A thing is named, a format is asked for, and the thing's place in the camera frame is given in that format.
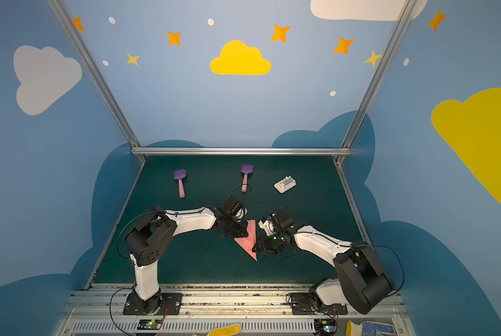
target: white cloud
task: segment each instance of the white cloud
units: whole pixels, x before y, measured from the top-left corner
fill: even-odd
[[[17,104],[31,116],[47,110],[82,77],[79,62],[53,47],[20,46],[13,55],[13,69],[21,82]]]
[[[428,0],[418,0],[411,19],[420,14]],[[312,0],[312,14],[327,20],[396,21],[405,0]]]

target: pink handle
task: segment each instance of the pink handle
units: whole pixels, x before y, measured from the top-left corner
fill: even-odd
[[[242,192],[247,192],[247,174],[245,174],[245,177],[243,178],[243,186],[241,187]]]
[[[183,190],[183,181],[180,179],[178,182],[180,183],[180,198],[184,198],[185,191]]]

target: yellow cloud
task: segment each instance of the yellow cloud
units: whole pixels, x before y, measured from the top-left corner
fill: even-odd
[[[220,57],[211,61],[210,68],[220,75],[265,75],[271,70],[271,63],[258,48],[233,40],[222,47]]]
[[[443,101],[433,110],[431,121],[501,203],[501,88],[478,92],[464,103]]]

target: purple spatula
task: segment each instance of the purple spatula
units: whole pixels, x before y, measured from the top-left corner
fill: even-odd
[[[241,166],[241,172],[245,174],[245,177],[243,178],[243,186],[241,187],[241,192],[247,192],[247,177],[248,174],[253,172],[254,166],[253,165],[242,165]]]
[[[185,191],[183,190],[183,181],[182,179],[187,176],[187,171],[185,169],[180,169],[179,171],[174,171],[174,179],[178,180],[180,184],[180,198],[185,197]]]

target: glove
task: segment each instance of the glove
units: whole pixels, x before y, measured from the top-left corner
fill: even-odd
[[[345,336],[384,336],[393,335],[394,327],[390,324],[364,321],[360,325],[348,321],[348,328]]]

